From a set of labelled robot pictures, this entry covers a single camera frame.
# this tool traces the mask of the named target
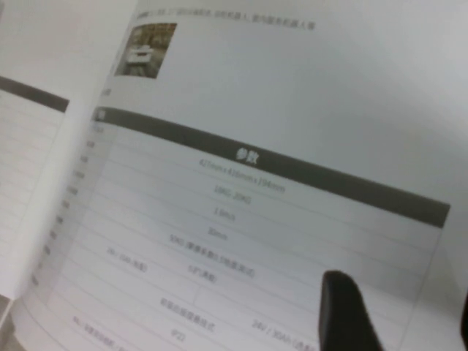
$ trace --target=left page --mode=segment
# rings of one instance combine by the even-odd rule
[[[0,295],[17,298],[135,3],[0,2]]]

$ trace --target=open booklet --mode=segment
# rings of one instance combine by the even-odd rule
[[[385,349],[462,350],[466,14],[140,1],[72,167],[50,166],[68,101],[0,78],[0,293],[20,344],[319,350],[339,269]]]

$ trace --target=black object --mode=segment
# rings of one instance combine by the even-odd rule
[[[465,300],[465,307],[463,309],[463,315],[461,316],[461,327],[460,327],[461,338],[465,344],[465,349],[468,350],[468,295]]]
[[[358,285],[340,271],[322,278],[319,339],[322,351],[383,351]]]

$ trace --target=booklet page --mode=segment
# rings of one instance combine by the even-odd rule
[[[27,350],[318,350],[330,269],[386,350],[461,350],[456,285],[429,284],[454,158],[364,10],[308,3],[140,4],[14,310]]]
[[[37,262],[132,14],[122,0],[104,21],[116,3],[94,2],[6,1],[1,14],[0,294],[9,298]]]

